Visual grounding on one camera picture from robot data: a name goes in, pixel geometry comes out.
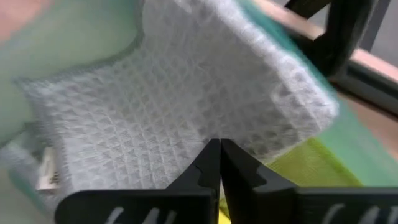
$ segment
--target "wooden edge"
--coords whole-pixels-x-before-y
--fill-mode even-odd
[[[324,33],[321,27],[312,24],[296,13],[274,3],[270,0],[253,0],[256,6],[271,19],[284,27],[314,40]],[[398,68],[388,62],[370,54],[368,51],[357,48],[351,56],[351,61],[356,62],[389,80],[398,83]]]

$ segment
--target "tag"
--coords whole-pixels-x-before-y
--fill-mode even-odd
[[[55,153],[51,147],[44,149],[40,166],[37,190],[55,190],[58,188],[58,174],[55,168]]]

